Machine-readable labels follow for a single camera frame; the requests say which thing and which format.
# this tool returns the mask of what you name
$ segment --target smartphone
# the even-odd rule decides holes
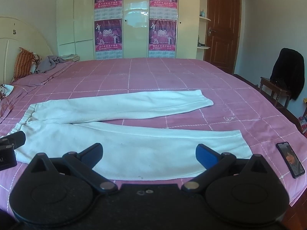
[[[278,143],[276,144],[276,147],[285,160],[293,178],[298,178],[299,176],[305,174],[305,170],[300,163],[300,160],[298,160],[288,142]]]

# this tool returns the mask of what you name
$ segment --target brown wooden door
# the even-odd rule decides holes
[[[208,18],[204,60],[222,69],[226,73],[234,72],[237,55],[240,0],[208,0]]]

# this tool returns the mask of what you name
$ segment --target stack of books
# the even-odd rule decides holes
[[[76,55],[76,54],[64,55],[64,56],[61,56],[61,58],[62,58],[63,60],[72,61],[72,62],[77,62],[77,61],[80,60],[80,56],[79,56],[79,55]]]

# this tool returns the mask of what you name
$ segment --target gray wall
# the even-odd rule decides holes
[[[245,26],[242,53],[235,73],[254,84],[270,78],[283,47],[300,52],[307,62],[307,0],[245,0]],[[306,105],[307,81],[288,110],[302,116]]]
[[[0,16],[19,19],[35,27],[54,54],[56,41],[56,0],[0,0]]]

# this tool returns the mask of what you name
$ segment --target door handle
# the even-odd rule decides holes
[[[211,27],[209,27],[209,30],[208,30],[208,36],[211,36],[211,33],[212,32],[216,32],[215,30],[213,30]]]

